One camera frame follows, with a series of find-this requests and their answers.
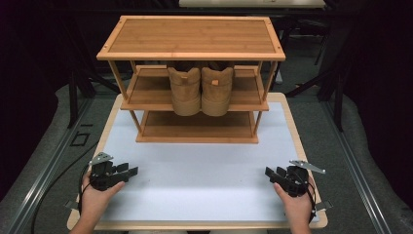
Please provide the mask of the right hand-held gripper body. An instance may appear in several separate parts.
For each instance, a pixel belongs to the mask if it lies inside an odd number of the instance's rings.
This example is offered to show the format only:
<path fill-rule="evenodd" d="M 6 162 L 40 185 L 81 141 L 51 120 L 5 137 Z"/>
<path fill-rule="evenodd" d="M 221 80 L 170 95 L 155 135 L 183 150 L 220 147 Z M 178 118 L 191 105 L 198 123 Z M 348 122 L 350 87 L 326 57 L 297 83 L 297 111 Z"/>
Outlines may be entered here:
<path fill-rule="evenodd" d="M 287 187 L 285 191 L 291 197 L 305 194 L 308 190 L 309 171 L 319 174 L 326 174 L 325 169 L 321 169 L 303 160 L 290 160 L 290 166 L 286 168 Z"/>

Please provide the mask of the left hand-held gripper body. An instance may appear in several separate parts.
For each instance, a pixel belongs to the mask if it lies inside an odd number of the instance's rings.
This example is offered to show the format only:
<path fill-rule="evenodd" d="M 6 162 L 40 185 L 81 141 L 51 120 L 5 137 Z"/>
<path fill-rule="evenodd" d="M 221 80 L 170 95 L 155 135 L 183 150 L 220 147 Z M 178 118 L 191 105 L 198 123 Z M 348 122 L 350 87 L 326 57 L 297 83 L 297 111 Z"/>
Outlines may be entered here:
<path fill-rule="evenodd" d="M 92 167 L 90 174 L 90 184 L 94 189 L 104 191 L 109 187 L 109 178 L 113 174 L 112 159 L 113 157 L 109 154 L 99 152 L 90 161 L 89 165 Z"/>

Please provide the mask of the tan suede boot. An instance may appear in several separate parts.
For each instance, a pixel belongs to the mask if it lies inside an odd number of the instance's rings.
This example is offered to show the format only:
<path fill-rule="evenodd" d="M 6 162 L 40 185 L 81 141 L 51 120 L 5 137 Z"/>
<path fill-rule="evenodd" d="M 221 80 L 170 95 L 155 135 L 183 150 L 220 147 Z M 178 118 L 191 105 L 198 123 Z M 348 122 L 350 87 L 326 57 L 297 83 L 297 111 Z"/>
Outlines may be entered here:
<path fill-rule="evenodd" d="M 167 64 L 171 103 L 179 116 L 192 116 L 201 109 L 201 71 L 192 61 L 171 61 Z"/>
<path fill-rule="evenodd" d="M 202 111 L 212 117 L 223 116 L 229 109 L 234 64 L 230 61 L 210 61 L 202 68 Z"/>

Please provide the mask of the wooden shoe rack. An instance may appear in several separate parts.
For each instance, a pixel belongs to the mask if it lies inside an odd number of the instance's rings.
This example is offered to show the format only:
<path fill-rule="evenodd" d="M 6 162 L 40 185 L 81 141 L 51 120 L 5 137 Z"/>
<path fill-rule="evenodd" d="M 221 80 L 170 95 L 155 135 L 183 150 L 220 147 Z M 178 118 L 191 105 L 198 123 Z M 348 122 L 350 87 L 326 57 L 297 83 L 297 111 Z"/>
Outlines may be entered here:
<path fill-rule="evenodd" d="M 255 143 L 271 86 L 262 79 L 261 67 L 269 62 L 276 69 L 285 54 L 264 17 L 122 16 L 96 57 L 114 73 L 118 62 L 131 64 L 131 81 L 119 88 L 121 107 L 137 127 L 137 141 Z M 225 115 L 175 114 L 167 65 L 181 61 L 219 61 L 234 68 Z"/>

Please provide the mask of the person's right hand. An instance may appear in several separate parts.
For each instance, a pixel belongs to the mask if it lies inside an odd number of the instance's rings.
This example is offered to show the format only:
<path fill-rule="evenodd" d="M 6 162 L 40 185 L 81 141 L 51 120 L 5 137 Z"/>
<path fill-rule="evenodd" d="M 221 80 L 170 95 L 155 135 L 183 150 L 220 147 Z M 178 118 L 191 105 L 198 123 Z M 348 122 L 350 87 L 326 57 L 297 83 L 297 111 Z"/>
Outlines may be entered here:
<path fill-rule="evenodd" d="M 283 202 L 284 212 L 289 225 L 310 222 L 311 211 L 313 209 L 314 181 L 310 177 L 308 189 L 310 194 L 300 197 L 289 196 L 280 185 L 274 184 L 274 189 Z"/>

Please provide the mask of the person's left hand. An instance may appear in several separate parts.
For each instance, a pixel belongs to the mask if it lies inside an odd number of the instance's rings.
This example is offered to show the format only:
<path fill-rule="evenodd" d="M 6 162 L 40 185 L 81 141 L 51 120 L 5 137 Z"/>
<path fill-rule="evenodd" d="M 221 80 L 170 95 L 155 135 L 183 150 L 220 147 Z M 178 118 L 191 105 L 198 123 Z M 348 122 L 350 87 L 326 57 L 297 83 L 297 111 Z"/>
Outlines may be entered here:
<path fill-rule="evenodd" d="M 79 224 L 94 229 L 105 212 L 110 200 L 126 185 L 123 181 L 104 190 L 96 190 L 90 185 L 90 172 L 83 178 L 82 211 Z"/>

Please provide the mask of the white table mat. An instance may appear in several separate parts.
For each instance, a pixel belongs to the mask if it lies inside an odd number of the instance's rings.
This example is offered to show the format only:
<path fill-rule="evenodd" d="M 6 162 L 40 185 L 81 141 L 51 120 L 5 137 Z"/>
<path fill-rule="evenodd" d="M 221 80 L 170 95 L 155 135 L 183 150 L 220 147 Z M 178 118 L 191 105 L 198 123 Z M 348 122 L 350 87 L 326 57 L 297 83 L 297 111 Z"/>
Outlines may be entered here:
<path fill-rule="evenodd" d="M 119 111 L 104 152 L 138 167 L 110 202 L 105 221 L 278 222 L 282 201 L 265 175 L 286 170 L 298 150 L 280 102 L 265 113 L 258 140 L 242 143 L 138 142 L 130 115 Z"/>

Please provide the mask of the black metal stand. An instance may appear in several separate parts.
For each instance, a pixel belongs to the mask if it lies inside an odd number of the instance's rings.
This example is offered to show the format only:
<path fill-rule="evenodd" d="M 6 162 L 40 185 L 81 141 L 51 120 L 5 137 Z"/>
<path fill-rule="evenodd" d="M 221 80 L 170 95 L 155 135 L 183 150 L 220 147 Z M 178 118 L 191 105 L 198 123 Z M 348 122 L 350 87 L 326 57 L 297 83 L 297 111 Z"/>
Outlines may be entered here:
<path fill-rule="evenodd" d="M 287 98 L 293 98 L 297 95 L 307 91 L 315 84 L 321 82 L 321 87 L 317 94 L 320 101 L 328 101 L 331 96 L 334 96 L 333 122 L 336 128 L 342 132 L 342 109 L 343 109 L 343 95 L 345 75 L 343 68 L 340 65 L 332 65 L 328 70 L 322 72 L 315 78 L 298 86 L 294 90 L 287 92 Z"/>
<path fill-rule="evenodd" d="M 71 69 L 71 74 L 68 77 L 70 109 L 68 129 L 72 128 L 79 118 L 78 92 L 81 92 L 85 98 L 95 97 L 96 91 L 92 82 L 97 82 L 117 94 L 120 93 L 118 86 L 104 79 L 94 68 L 89 68 L 85 65 L 77 65 L 76 67 L 73 67 Z"/>

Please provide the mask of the grey metal floor rail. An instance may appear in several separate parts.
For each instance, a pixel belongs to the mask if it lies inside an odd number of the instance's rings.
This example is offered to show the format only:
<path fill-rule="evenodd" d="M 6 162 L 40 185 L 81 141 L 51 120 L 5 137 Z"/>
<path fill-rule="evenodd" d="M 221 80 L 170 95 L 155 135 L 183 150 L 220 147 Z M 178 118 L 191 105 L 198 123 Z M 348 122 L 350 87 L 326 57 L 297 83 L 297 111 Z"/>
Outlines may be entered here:
<path fill-rule="evenodd" d="M 40 208 L 41 198 L 52 186 L 57 170 L 62 165 L 63 154 L 68 150 L 70 140 L 90 112 L 95 98 L 81 101 L 78 118 L 71 128 L 69 123 L 69 103 L 60 100 L 51 125 L 43 134 L 33 154 L 19 174 L 17 180 L 0 202 L 0 234 L 23 234 L 24 228 Z"/>
<path fill-rule="evenodd" d="M 345 134 L 336 126 L 333 118 L 333 109 L 328 101 L 320 103 L 322 110 L 328 118 L 328 123 L 336 135 L 341 148 L 344 152 L 344 161 L 349 170 L 350 176 L 357 188 L 359 197 L 369 215 L 369 218 L 376 230 L 377 234 L 394 234 L 389 224 L 387 223 L 382 209 L 380 208 L 376 197 L 374 196 L 367 180 L 360 168 L 356 155 L 351 148 Z"/>

